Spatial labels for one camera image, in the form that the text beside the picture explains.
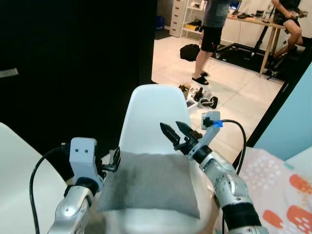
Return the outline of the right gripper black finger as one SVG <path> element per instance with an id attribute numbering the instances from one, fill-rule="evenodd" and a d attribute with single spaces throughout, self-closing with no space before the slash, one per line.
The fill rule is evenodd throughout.
<path id="1" fill-rule="evenodd" d="M 184 141 L 196 141 L 195 131 L 185 122 L 176 121 L 176 126 L 179 128 L 180 132 L 184 135 Z"/>
<path id="2" fill-rule="evenodd" d="M 180 142 L 180 136 L 176 133 L 176 131 L 166 123 L 159 123 L 160 129 L 166 138 L 173 144 L 178 145 Z"/>

